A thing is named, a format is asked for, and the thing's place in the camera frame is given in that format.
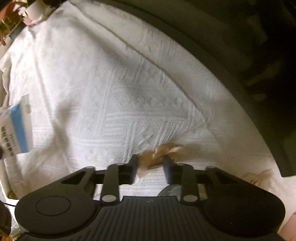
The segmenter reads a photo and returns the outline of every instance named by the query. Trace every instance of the blue stripe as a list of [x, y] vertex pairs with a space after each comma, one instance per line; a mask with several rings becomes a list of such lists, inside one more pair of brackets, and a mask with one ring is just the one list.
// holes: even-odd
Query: blue stripe
[[15, 135], [20, 147], [20, 151], [22, 153], [28, 152], [26, 134], [25, 134], [24, 124], [22, 122], [21, 104], [18, 104], [11, 108], [10, 117], [11, 117], [13, 128], [15, 130]]

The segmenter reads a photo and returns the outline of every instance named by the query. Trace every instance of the crumpled beige object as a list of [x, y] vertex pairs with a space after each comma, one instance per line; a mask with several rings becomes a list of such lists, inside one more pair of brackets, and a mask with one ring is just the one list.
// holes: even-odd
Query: crumpled beige object
[[267, 169], [259, 174], [247, 173], [243, 179], [266, 191], [271, 191], [271, 178], [273, 177], [273, 175], [274, 173], [272, 169]]
[[186, 153], [186, 149], [182, 145], [176, 145], [174, 143], [165, 143], [157, 146], [154, 151], [143, 151], [138, 154], [139, 167], [137, 170], [138, 177], [145, 176], [149, 170], [157, 167], [161, 167], [163, 163], [163, 157], [168, 155], [175, 163], [178, 158]]

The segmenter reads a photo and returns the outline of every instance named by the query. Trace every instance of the blue and white package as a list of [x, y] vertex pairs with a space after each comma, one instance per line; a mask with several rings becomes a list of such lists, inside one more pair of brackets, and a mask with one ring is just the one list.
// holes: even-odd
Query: blue and white package
[[23, 96], [0, 116], [2, 158], [33, 149], [29, 95]]

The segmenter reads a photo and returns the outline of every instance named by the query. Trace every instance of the black cable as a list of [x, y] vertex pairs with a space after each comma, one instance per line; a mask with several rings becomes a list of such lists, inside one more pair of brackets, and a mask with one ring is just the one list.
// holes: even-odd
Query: black cable
[[8, 205], [8, 206], [12, 206], [12, 207], [15, 207], [15, 205], [12, 205], [12, 204], [8, 204], [8, 203], [5, 203], [5, 202], [3, 202], [3, 204], [5, 204], [5, 205]]

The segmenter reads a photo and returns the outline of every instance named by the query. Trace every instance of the dark curved edge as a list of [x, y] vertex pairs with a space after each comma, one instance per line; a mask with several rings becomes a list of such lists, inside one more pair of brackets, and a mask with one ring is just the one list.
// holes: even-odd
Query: dark curved edge
[[159, 17], [146, 12], [144, 9], [139, 9], [135, 6], [112, 0], [99, 0], [98, 2], [112, 5], [136, 17], [139, 17], [140, 19], [151, 24], [152, 26], [156, 27], [157, 29], [174, 39], [185, 49], [187, 49], [193, 56], [195, 56], [199, 61], [201, 61], [230, 91], [230, 93], [235, 97], [235, 99], [239, 102], [239, 104], [243, 107], [245, 112], [251, 118], [258, 131], [262, 135], [263, 139], [265, 140], [267, 146], [269, 147], [279, 167], [282, 177], [296, 175], [296, 169], [292, 168], [288, 155], [286, 154], [281, 142], [277, 139], [277, 136], [275, 135], [273, 128], [271, 127], [269, 115], [266, 110], [259, 106], [259, 104], [244, 90], [242, 85], [239, 84], [234, 76], [232, 76], [208, 52], [201, 48], [200, 45], [192, 40], [190, 36], [165, 23]]

